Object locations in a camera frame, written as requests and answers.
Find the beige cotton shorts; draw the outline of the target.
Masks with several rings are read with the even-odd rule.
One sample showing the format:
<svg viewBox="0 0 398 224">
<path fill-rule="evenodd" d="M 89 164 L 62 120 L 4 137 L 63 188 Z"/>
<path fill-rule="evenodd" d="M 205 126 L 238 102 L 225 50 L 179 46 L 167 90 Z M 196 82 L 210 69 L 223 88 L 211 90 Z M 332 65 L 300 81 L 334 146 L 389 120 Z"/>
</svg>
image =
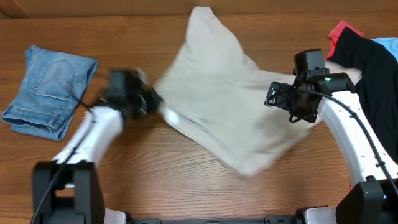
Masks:
<svg viewBox="0 0 398 224">
<path fill-rule="evenodd" d="M 185 42 L 155 84 L 165 121 L 229 168 L 252 177 L 307 137 L 312 124 L 264 104 L 272 82 L 294 77 L 261 70 L 208 7 L 195 7 Z"/>
</svg>

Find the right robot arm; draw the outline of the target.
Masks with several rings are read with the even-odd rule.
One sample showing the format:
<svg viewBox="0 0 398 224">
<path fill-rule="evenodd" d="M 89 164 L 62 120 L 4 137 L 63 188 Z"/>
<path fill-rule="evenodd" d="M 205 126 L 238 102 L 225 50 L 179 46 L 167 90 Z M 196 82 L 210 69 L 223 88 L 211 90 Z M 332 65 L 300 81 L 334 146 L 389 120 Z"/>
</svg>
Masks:
<svg viewBox="0 0 398 224">
<path fill-rule="evenodd" d="M 271 83 L 265 105 L 290 114 L 289 121 L 321 118 L 346 162 L 351 190 L 335 207 L 297 210 L 294 223 L 397 223 L 397 164 L 389 157 L 359 103 L 348 74 Z"/>
</svg>

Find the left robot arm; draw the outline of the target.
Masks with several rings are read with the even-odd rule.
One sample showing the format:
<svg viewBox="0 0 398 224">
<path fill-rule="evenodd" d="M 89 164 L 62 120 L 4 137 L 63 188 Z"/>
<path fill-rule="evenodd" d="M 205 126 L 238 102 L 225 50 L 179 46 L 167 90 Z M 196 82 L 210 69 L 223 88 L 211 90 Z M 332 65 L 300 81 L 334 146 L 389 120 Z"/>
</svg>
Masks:
<svg viewBox="0 0 398 224">
<path fill-rule="evenodd" d="M 132 223 L 128 212 L 106 208 L 97 167 L 131 119 L 157 111 L 161 97 L 140 70 L 111 70 L 108 87 L 68 144 L 32 171 L 32 223 Z"/>
</svg>

